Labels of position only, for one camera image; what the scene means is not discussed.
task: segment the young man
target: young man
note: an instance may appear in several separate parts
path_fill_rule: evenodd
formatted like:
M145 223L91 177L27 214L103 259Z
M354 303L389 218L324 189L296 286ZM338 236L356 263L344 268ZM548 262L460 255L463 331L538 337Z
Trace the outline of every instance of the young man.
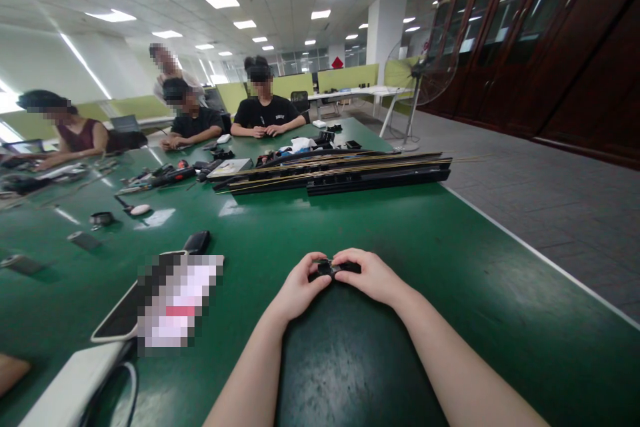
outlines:
M200 85L200 82L198 82L198 79L190 73L180 69L176 60L173 58L173 55L164 45L161 45L160 43L150 44L149 56L162 72L158 75L156 82L153 84L153 94L159 101L166 105L162 92L162 85L165 80L170 78L181 78L187 82L187 85L197 92L198 100L200 100L200 97L204 96L205 91Z
M223 123L215 110L201 107L197 92L183 79L171 78L162 85L167 105L179 110L173 120L168 138L160 141L163 150L175 150L183 145L193 145L222 135Z
M262 138L276 137L286 131L305 125L305 118L293 104L271 92L273 76L263 57L245 59L245 70L258 96L240 102L235 114L231 135Z

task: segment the woman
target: woman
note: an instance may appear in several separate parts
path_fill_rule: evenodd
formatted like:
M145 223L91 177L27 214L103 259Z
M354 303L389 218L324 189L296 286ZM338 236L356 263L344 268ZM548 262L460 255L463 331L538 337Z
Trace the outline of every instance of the woman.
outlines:
M20 95L17 104L29 113L41 113L52 120L58 132L58 151L28 155L44 159L36 170L50 169L66 161L102 155L120 148L119 142L102 123L81 117L68 99L56 93L31 90Z
M273 76L264 57L245 59L247 76L258 96L240 102L235 114L231 135L238 137L276 137L286 131L305 125L305 118L293 104L271 92Z

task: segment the hand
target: hand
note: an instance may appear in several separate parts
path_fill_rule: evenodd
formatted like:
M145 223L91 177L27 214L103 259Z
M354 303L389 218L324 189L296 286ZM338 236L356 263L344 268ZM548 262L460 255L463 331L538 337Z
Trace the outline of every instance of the hand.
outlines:
M352 285L369 297L383 304L391 305L409 288L380 257L373 252L360 249L346 249L333 256L333 265L343 264L349 260L359 264L362 273L336 272L335 279Z
M284 125L270 125L267 127L267 134L271 137L277 137L281 133L285 133L287 128Z
M255 138L262 138L265 136L265 132L267 131L267 129L265 129L264 127L258 127L257 125L253 128L253 136Z
M315 296L331 283L331 276L320 276L309 282L309 276L318 270L318 264L313 261L323 258L327 256L321 252L311 252L302 257L300 263L291 270L269 306L279 318L289 322L300 316Z
M53 157L48 157L44 162L40 163L34 170L48 170L56 165L60 165L61 163L65 163L66 161L71 160L67 155L54 155Z

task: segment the electric fan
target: electric fan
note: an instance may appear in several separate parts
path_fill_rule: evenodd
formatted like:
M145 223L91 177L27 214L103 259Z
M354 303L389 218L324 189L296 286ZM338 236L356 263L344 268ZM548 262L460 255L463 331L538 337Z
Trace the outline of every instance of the electric fan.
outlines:
M438 53L444 44L440 56ZM417 107L437 99L449 86L458 65L458 49L455 39L442 28L434 28L427 50L420 55L401 58L401 42L391 50L385 64L385 85L398 89L397 104L410 107L407 128L400 144L394 145L403 151L418 150L417 142L411 141L411 125ZM384 134L393 109L389 108L380 136Z

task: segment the column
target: column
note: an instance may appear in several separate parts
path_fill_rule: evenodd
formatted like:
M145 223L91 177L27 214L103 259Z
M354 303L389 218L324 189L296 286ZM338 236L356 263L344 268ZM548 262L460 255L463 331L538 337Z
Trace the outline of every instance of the column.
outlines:
M376 0L369 6L367 64L378 63L378 85L385 82L385 64L402 38L407 0Z

